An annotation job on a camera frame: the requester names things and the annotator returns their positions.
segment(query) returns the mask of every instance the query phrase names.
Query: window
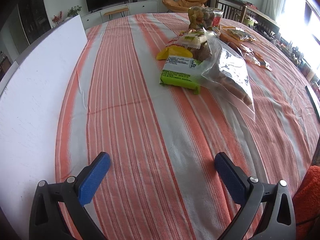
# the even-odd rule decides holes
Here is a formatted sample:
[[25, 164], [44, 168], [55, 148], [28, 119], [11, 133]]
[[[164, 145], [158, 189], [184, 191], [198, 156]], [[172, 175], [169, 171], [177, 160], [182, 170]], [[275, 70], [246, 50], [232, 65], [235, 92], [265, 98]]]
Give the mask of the window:
[[294, 47], [299, 47], [299, 51], [304, 53], [304, 59], [319, 76], [320, 21], [313, 11], [310, 21], [305, 21], [305, 9], [305, 0], [286, 0], [283, 13], [277, 19], [279, 32], [286, 41], [292, 41]]

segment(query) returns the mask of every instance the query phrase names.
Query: white cabinet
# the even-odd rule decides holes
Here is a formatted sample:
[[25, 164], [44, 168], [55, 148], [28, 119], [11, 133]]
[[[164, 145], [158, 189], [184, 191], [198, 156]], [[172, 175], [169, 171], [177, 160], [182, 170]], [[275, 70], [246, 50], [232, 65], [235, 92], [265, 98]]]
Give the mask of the white cabinet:
[[102, 17], [100, 12], [92, 13], [81, 18], [84, 29], [88, 29], [95, 25], [102, 23]]
[[156, 13], [158, 12], [157, 1], [144, 1], [129, 4], [130, 15], [139, 13]]
[[[129, 8], [129, 11], [124, 12], [124, 15], [135, 15], [139, 13], [156, 13], [158, 12], [158, 1], [142, 1], [135, 3], [128, 3], [125, 5], [117, 5], [109, 8], [105, 8], [101, 11], [82, 16], [81, 20], [84, 29], [91, 28], [95, 25], [99, 25], [103, 22], [109, 21], [109, 16], [104, 16], [106, 12], [116, 11], [122, 8]], [[116, 13], [112, 16], [113, 19], [121, 17], [121, 13]]]

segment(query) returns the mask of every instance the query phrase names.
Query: orange armchair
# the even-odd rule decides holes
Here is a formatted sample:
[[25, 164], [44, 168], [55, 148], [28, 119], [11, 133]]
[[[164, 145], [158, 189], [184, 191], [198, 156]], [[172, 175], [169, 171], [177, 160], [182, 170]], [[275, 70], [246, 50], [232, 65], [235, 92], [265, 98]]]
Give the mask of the orange armchair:
[[162, 3], [173, 12], [186, 13], [191, 6], [204, 6], [207, 0], [162, 0]]

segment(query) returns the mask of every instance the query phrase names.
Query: blue gripper pad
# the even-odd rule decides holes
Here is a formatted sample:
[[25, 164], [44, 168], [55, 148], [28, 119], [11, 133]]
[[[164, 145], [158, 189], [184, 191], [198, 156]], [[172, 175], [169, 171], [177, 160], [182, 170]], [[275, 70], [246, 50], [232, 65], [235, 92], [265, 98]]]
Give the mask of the blue gripper pad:
[[109, 154], [105, 153], [95, 164], [79, 187], [78, 199], [82, 206], [89, 204], [96, 193], [111, 164]]
[[225, 157], [223, 157], [221, 153], [218, 153], [214, 159], [214, 166], [224, 185], [226, 185], [233, 201], [236, 204], [244, 205], [247, 199], [246, 187], [234, 170], [234, 168], [237, 167], [233, 165], [229, 158], [231, 164], [228, 163]]

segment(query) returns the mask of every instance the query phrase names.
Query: red and white striped tablecloth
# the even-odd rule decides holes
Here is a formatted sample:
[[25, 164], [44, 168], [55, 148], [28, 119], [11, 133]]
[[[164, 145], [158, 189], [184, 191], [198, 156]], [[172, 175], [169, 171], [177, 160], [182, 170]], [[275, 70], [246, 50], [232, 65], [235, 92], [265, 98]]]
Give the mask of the red and white striped tablecloth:
[[87, 30], [61, 109], [56, 180], [110, 154], [112, 166], [86, 206], [110, 240], [217, 239], [239, 208], [214, 169], [220, 151], [262, 182], [286, 180], [292, 195], [310, 166], [320, 125], [307, 81], [243, 25], [221, 21], [252, 33], [257, 42], [249, 46], [273, 69], [247, 65], [255, 122], [205, 88], [194, 95], [159, 85], [164, 61], [156, 55], [188, 24], [187, 14], [140, 14]]

